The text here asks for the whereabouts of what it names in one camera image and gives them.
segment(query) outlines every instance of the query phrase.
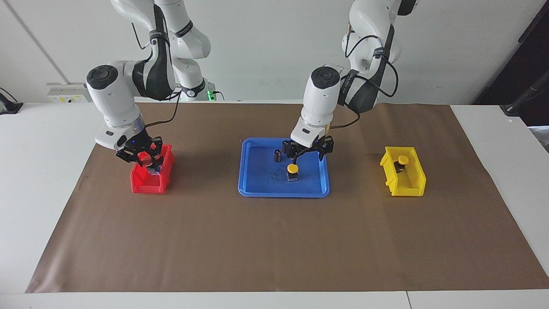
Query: white wall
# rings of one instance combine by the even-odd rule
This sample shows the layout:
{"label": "white wall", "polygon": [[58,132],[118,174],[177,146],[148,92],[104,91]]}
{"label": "white wall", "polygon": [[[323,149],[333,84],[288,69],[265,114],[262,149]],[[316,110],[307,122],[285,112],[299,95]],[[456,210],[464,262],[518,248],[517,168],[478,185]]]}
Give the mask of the white wall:
{"label": "white wall", "polygon": [[[21,17],[69,82],[113,59],[143,59],[131,25],[109,0],[2,0]],[[422,0],[398,18],[399,93],[382,101],[468,104],[497,76],[545,0]],[[199,61],[228,100],[300,99],[324,63],[346,65],[340,40],[351,0],[187,0],[212,42]],[[20,100],[45,101],[60,82],[46,58],[0,2],[0,86]],[[147,32],[139,31],[142,40]],[[384,88],[392,89],[392,72]]]}

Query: black pole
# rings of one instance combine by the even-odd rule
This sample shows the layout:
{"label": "black pole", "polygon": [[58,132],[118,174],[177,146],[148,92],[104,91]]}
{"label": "black pole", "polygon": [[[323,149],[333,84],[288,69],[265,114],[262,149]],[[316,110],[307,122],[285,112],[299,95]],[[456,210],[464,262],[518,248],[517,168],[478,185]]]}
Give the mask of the black pole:
{"label": "black pole", "polygon": [[518,117],[518,111],[524,102],[537,96],[549,84],[549,71],[545,72],[533,85],[530,86],[524,93],[513,103],[508,105],[500,105],[501,109],[507,116]]}

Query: blue tray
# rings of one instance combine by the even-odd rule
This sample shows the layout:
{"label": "blue tray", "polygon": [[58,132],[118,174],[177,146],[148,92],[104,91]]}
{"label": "blue tray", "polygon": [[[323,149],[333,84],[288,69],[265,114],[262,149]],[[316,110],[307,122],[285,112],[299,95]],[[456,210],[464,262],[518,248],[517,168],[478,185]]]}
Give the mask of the blue tray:
{"label": "blue tray", "polygon": [[330,193],[326,157],[318,161],[318,152],[298,158],[299,176],[289,182],[286,167],[292,162],[282,154],[276,163],[274,153],[282,149],[282,141],[251,137],[242,143],[238,191],[248,197],[325,197]]}

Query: red plastic container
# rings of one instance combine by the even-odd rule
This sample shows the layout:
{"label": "red plastic container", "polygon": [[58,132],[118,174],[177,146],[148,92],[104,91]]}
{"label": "red plastic container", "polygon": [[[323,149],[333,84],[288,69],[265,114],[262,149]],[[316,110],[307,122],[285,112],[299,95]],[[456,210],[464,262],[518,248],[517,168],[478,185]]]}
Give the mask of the red plastic container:
{"label": "red plastic container", "polygon": [[[160,155],[164,157],[164,162],[159,175],[151,175],[145,166],[141,167],[138,163],[133,166],[130,175],[133,193],[164,194],[166,192],[166,187],[170,183],[171,168],[175,162],[171,145],[162,145]],[[149,156],[147,153],[142,152],[139,154],[139,159],[143,160],[147,156]]]}

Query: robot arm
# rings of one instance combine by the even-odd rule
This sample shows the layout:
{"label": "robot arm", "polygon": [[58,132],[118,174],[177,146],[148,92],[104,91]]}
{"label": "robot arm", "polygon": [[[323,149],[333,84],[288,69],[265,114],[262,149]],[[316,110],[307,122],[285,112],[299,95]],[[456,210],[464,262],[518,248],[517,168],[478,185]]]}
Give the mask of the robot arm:
{"label": "robot arm", "polygon": [[[174,69],[188,101],[207,97],[208,83],[193,59],[210,53],[208,38],[193,26],[182,0],[111,0],[115,9],[129,21],[149,29],[151,54],[142,61],[117,60],[92,69],[87,88],[105,123],[96,142],[114,149],[127,162],[143,164],[138,154],[151,157],[148,166],[158,172],[162,139],[151,138],[145,128],[134,96],[165,100],[175,89]],[[174,33],[170,42],[168,31]]]}
{"label": "robot arm", "polygon": [[[333,112],[338,104],[347,106],[356,114],[373,108],[379,91],[374,84],[381,84],[387,62],[395,61],[400,54],[398,47],[393,46],[393,23],[397,15],[410,14],[418,2],[419,0],[353,2],[348,31],[342,43],[351,69],[345,75],[342,75],[342,68],[332,65],[313,71],[305,87],[301,117],[291,134],[293,141],[304,149],[318,147],[316,144],[319,141],[326,140]],[[330,87],[320,86],[315,82],[318,79],[329,79]]]}

